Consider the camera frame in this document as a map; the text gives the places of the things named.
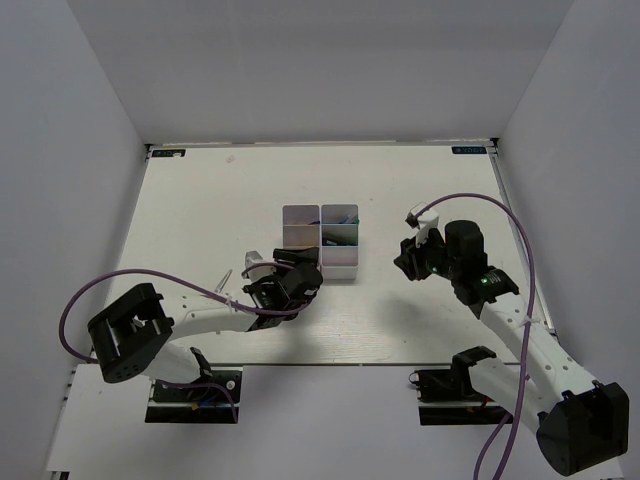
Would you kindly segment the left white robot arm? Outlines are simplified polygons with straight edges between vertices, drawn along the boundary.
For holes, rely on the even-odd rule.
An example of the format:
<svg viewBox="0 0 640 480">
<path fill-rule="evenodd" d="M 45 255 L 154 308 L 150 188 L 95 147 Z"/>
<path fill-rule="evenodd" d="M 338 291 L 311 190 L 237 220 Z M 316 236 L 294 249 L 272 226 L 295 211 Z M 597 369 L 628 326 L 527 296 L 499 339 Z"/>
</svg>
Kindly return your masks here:
<svg viewBox="0 0 640 480">
<path fill-rule="evenodd" d="M 276 249 L 265 262 L 245 255 L 242 291 L 257 313 L 240 309 L 230 295 L 218 302 L 208 295 L 163 297 L 151 283 L 130 288 L 88 322 L 103 380 L 115 384 L 138 375 L 176 383 L 188 398 L 199 399 L 211 387 L 209 363 L 195 347 L 176 341 L 223 331 L 251 333 L 293 320 L 316 297 L 323 276 L 320 249 Z"/>
</svg>

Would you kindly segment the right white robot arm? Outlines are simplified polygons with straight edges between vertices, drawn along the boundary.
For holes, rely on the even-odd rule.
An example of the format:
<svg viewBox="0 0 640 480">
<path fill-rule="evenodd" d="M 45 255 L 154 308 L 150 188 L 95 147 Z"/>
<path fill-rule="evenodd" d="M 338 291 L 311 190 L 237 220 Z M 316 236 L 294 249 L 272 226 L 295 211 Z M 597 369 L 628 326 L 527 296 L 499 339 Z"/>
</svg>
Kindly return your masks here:
<svg viewBox="0 0 640 480">
<path fill-rule="evenodd" d="M 506 366 L 477 346 L 453 356 L 445 376 L 420 371 L 425 400 L 484 396 L 496 402 L 535 437 L 542 456 L 560 475 L 571 476 L 628 450 L 627 393 L 604 384 L 576 363 L 547 328 L 529 318 L 516 283 L 488 262 L 484 237 L 468 220 L 436 222 L 400 243 L 395 265 L 411 281 L 437 275 L 456 298 L 519 357 L 525 372 Z"/>
</svg>

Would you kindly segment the green highlighter marker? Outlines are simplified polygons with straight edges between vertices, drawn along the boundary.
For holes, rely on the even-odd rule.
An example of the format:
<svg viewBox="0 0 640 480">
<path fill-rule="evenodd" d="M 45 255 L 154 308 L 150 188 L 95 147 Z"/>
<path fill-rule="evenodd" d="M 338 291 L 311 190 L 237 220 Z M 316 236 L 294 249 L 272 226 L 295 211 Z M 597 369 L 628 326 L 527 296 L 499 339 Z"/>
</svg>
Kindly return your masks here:
<svg viewBox="0 0 640 480">
<path fill-rule="evenodd" d="M 331 246 L 331 247 L 357 247 L 358 244 L 354 242 L 350 242 L 344 239 L 335 239 L 330 237 L 322 238 L 323 246 Z"/>
</svg>

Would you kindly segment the black handled scissors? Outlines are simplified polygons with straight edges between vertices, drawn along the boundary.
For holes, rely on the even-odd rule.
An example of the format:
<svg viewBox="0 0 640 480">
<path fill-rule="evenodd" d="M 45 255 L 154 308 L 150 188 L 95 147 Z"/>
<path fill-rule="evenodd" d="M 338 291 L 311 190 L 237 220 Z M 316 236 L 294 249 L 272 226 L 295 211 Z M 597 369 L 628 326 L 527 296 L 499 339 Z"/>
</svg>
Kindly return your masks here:
<svg viewBox="0 0 640 480">
<path fill-rule="evenodd" d="M 222 277 L 222 279 L 219 281 L 219 283 L 217 284 L 214 292 L 215 293 L 221 293 L 223 291 L 223 289 L 225 288 L 230 276 L 232 275 L 233 270 L 229 269 Z"/>
</svg>

